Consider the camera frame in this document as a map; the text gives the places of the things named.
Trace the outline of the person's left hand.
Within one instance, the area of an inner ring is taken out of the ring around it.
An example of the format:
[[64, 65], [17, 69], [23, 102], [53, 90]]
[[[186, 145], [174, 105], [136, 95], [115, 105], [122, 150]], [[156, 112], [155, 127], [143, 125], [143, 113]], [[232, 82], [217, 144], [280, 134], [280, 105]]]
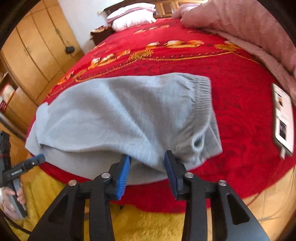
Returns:
[[22, 182], [20, 183], [20, 186], [21, 187], [18, 189], [17, 192], [14, 192], [8, 187], [3, 187], [1, 189], [1, 197], [2, 197], [1, 207], [3, 208], [4, 213], [13, 220], [21, 220], [21, 218], [19, 218], [17, 212], [15, 211], [15, 208], [12, 205], [9, 196], [16, 195], [17, 200], [18, 202], [20, 202], [20, 204], [22, 205], [26, 204], [26, 195], [25, 195]]

